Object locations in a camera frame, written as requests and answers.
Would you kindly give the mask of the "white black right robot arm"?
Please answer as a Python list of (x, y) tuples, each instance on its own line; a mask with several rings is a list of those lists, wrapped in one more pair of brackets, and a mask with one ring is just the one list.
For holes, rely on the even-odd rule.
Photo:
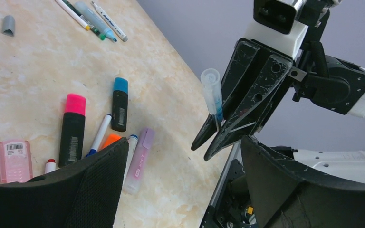
[(224, 75), (203, 71), (209, 115), (192, 142), (204, 159), (262, 130), (290, 88), (293, 101), (365, 118), (365, 68), (324, 53), (321, 37), (338, 0), (256, 0), (253, 20)]

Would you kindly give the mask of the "grey marker cap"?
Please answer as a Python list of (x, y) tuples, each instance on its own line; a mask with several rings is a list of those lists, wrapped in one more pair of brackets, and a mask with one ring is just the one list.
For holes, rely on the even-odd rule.
[(2, 21), (1, 33), (9, 37), (14, 37), (15, 25), (16, 21), (12, 15), (5, 16)]

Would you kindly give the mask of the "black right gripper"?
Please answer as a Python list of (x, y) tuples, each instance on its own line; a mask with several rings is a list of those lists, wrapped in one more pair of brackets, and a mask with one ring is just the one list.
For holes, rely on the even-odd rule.
[(224, 125), (217, 132), (215, 120), (209, 114), (191, 150), (214, 135), (204, 155), (208, 161), (244, 136), (260, 132), (292, 84), (305, 75), (296, 67), (294, 58), (281, 50), (259, 41), (239, 39), (221, 80)]

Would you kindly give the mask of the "light blue correction tape pen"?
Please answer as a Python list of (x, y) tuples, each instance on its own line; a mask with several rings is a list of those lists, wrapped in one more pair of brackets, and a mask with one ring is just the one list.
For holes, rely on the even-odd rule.
[(101, 34), (103, 34), (106, 38), (117, 42), (116, 35), (110, 29), (108, 25), (106, 25), (100, 18), (97, 16), (89, 6), (87, 6), (83, 1), (77, 1), (74, 4), (75, 8), (90, 21)]

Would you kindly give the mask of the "grey capped white marker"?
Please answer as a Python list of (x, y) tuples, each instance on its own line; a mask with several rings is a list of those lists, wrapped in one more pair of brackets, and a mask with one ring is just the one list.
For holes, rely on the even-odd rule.
[(96, 12), (102, 17), (102, 19), (108, 24), (108, 26), (115, 32), (116, 35), (123, 41), (128, 40), (127, 35), (121, 30), (121, 28), (115, 23), (113, 19), (100, 7), (96, 2), (91, 1), (92, 6), (95, 8)]

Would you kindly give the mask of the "green gel pen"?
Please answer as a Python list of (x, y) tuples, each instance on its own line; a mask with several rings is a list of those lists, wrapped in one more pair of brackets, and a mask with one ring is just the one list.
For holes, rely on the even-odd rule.
[(105, 40), (106, 37), (88, 20), (86, 19), (68, 0), (63, 0), (63, 2), (70, 7), (89, 27), (90, 30), (101, 40)]

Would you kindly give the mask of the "teal gel pen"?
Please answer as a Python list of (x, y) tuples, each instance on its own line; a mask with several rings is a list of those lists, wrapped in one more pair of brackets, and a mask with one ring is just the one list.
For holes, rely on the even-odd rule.
[(204, 99), (209, 111), (216, 123), (216, 131), (218, 132), (224, 121), (222, 110), (222, 93), (221, 93), (221, 76), (214, 68), (205, 69), (200, 81), (203, 86)]

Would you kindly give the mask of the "yellow capped white pen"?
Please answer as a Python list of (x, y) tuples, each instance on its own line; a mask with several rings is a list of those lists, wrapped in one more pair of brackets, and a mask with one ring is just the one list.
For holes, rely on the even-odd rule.
[(55, 2), (68, 14), (70, 15), (81, 27), (89, 31), (90, 26), (83, 21), (65, 2), (62, 0), (55, 0)]

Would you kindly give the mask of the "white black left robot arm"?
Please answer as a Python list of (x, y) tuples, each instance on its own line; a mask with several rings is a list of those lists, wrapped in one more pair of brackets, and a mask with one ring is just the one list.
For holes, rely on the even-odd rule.
[[(128, 142), (25, 183), (0, 184), (0, 228), (110, 228)], [(240, 144), (202, 228), (365, 228), (365, 152)]]

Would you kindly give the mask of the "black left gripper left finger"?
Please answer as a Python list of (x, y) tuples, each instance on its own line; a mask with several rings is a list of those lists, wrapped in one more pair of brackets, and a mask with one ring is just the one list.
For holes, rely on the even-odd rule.
[(0, 228), (110, 228), (120, 201), (129, 144), (25, 183), (0, 184)]

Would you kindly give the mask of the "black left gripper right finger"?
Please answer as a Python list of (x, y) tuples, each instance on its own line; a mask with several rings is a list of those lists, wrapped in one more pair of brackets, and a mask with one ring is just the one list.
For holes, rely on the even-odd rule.
[(261, 228), (365, 228), (365, 183), (315, 170), (251, 136), (240, 144)]

